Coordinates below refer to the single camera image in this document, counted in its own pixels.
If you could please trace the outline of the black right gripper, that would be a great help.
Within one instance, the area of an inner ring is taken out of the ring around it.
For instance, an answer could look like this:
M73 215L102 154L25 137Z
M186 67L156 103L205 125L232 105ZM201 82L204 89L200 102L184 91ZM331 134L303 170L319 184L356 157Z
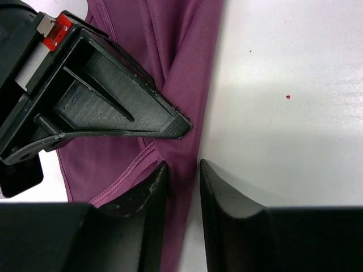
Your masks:
M39 152L80 136L79 104L60 100L73 82L63 70L82 39L82 21L57 18L21 1L1 2L1 196L12 198L43 180Z

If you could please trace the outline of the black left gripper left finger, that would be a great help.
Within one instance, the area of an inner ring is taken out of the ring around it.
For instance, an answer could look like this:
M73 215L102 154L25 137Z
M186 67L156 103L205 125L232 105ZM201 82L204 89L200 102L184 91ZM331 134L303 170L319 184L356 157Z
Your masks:
M1 205L2 271L159 271L168 189L160 163L113 201Z

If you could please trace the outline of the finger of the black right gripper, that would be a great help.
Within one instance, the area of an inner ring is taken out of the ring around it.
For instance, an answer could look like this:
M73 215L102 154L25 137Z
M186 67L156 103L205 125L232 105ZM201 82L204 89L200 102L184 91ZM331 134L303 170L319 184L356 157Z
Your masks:
M76 137L152 137L180 139L192 123L155 88L153 80L119 46L82 28L76 61L63 68L73 82L60 100L79 104Z

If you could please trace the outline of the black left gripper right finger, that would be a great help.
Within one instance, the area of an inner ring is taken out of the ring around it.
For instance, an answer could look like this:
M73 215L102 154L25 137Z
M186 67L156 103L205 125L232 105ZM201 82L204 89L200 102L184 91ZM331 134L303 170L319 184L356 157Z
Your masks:
M361 271L361 207L265 207L200 162L209 271Z

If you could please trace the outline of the purple cloth napkin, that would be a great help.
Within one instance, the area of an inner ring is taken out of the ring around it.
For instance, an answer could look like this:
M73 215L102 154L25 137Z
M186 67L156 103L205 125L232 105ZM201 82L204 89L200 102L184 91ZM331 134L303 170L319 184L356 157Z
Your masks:
M109 35L193 123L182 139L86 137L57 151L68 200L99 207L169 171L162 271L176 271L195 187L197 156L222 1L89 1L87 21Z

